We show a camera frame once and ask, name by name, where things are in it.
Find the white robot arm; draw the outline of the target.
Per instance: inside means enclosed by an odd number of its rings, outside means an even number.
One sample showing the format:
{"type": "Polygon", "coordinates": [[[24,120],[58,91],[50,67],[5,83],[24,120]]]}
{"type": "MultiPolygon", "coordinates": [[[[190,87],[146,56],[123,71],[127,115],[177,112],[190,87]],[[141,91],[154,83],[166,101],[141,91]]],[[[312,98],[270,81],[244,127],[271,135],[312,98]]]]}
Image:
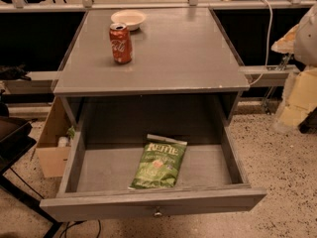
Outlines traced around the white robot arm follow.
{"type": "Polygon", "coordinates": [[[274,127],[287,131],[297,127],[317,108],[317,4],[275,41],[271,49],[294,55],[296,61],[304,64],[303,71],[292,73],[286,80],[282,103],[276,112],[274,127]]]}

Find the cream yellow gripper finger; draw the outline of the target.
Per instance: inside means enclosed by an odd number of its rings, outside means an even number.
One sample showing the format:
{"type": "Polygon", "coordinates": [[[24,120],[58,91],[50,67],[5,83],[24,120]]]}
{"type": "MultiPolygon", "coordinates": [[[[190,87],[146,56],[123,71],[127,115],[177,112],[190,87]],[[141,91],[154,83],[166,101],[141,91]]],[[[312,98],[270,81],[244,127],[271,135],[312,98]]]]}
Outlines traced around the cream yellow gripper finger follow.
{"type": "Polygon", "coordinates": [[[317,68],[291,73],[284,85],[282,102],[274,116],[276,130],[295,129],[317,107],[317,68]]]}

